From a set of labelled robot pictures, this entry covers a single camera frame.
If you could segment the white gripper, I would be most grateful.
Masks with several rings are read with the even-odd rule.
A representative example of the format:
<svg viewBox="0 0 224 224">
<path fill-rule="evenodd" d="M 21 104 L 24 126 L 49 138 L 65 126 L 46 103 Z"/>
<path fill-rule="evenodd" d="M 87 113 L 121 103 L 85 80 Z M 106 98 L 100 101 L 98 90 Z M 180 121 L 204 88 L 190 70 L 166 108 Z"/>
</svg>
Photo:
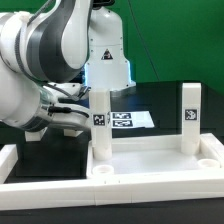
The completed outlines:
<svg viewBox="0 0 224 224">
<path fill-rule="evenodd" d="M 80 105 L 80 101 L 87 98 L 87 86 L 79 83 L 50 83 L 44 89 L 52 96 L 49 104 L 43 107 L 49 118 L 49 127 L 78 131 L 90 129 L 90 110 Z"/>
</svg>

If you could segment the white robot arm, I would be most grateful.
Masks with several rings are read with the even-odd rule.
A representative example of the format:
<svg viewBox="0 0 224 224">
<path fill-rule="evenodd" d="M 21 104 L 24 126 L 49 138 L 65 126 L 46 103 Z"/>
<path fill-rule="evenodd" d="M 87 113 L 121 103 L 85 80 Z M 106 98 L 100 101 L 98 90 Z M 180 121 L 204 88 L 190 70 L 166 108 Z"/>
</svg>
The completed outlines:
<svg viewBox="0 0 224 224">
<path fill-rule="evenodd" d="M 89 89 L 135 85 L 115 0 L 48 0 L 36 13 L 0 12 L 0 121 L 27 132 L 85 130 Z"/>
</svg>

